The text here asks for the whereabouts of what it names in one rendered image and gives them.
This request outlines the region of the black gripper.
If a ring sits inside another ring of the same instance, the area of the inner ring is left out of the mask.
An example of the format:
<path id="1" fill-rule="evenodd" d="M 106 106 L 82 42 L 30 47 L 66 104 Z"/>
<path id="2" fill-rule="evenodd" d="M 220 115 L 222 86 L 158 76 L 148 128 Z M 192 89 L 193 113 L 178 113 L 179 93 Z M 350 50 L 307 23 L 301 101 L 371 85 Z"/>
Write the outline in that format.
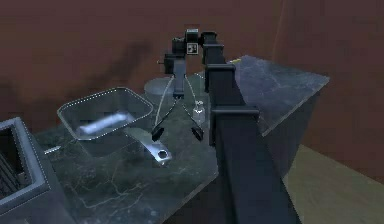
<path id="1" fill-rule="evenodd" d="M 194 100 L 194 107 L 191 112 L 189 112 L 185 106 L 183 106 L 183 109 L 194 123 L 194 126 L 191 128 L 193 135 L 198 141 L 202 141 L 204 138 L 202 125 L 205 122 L 204 102 L 197 99 L 191 82 L 185 77 L 186 42 L 182 37 L 174 37 L 171 43 L 171 51 L 164 54 L 162 61 L 158 61 L 158 64 L 164 66 L 164 73 L 171 75 L 171 77 L 156 78 L 153 80 L 153 95 L 158 96 L 159 100 L 157 101 L 154 125 L 151 131 L 152 140 L 156 142 L 160 139 L 164 132 L 161 124 L 172 113 L 176 105 L 176 99 L 182 99 L 184 97 L 185 79 Z"/>

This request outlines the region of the grey bowl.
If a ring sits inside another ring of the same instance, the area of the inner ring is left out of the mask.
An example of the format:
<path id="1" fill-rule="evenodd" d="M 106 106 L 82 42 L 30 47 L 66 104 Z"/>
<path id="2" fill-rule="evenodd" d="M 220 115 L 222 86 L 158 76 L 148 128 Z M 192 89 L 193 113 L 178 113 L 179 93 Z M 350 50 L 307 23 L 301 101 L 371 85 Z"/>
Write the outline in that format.
<path id="1" fill-rule="evenodd" d="M 144 86 L 146 98 L 154 105 L 158 106 L 161 101 L 161 97 L 164 94 L 164 90 L 170 81 L 170 77 L 155 78 L 148 81 Z M 184 99 L 188 105 L 194 105 L 196 101 L 206 101 L 207 95 L 203 90 L 203 79 L 197 75 L 191 75 L 184 81 Z M 163 107 L 170 107 L 173 102 L 173 90 L 174 82 L 167 89 L 164 94 Z"/>

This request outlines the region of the dark marble counter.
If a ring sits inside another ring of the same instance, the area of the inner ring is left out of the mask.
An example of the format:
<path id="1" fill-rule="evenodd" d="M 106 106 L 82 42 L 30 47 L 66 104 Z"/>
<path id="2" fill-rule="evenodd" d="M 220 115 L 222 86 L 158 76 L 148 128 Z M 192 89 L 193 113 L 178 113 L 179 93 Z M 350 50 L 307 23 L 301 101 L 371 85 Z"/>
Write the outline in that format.
<path id="1" fill-rule="evenodd" d="M 259 110 L 259 130 L 283 181 L 327 78 L 252 56 L 234 65 L 245 103 Z M 77 224 L 162 224 L 218 176 L 205 94 L 202 141 L 193 135 L 194 123 L 183 109 L 191 112 L 194 105 L 184 98 L 161 124 L 158 141 L 172 154 L 163 166 L 137 144 L 105 157 L 90 156 L 61 120 L 37 135 L 44 150 L 61 146 L 47 156 Z"/>

